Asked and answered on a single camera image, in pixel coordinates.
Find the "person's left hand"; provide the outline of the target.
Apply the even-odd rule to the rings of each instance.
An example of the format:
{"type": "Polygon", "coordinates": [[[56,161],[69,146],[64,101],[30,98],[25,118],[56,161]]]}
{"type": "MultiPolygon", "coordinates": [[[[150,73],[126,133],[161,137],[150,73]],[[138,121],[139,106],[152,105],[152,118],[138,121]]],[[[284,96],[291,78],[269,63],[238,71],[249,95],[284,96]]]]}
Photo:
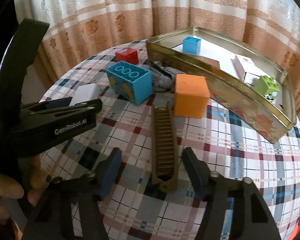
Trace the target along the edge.
{"type": "MultiPolygon", "coordinates": [[[[41,169],[40,157],[37,155],[32,158],[30,175],[30,190],[27,193],[28,200],[35,206],[40,196],[46,188],[46,173],[41,169]]],[[[9,211],[3,204],[2,198],[19,199],[24,196],[24,190],[14,179],[0,174],[0,224],[6,224],[11,217],[9,211]]]]}

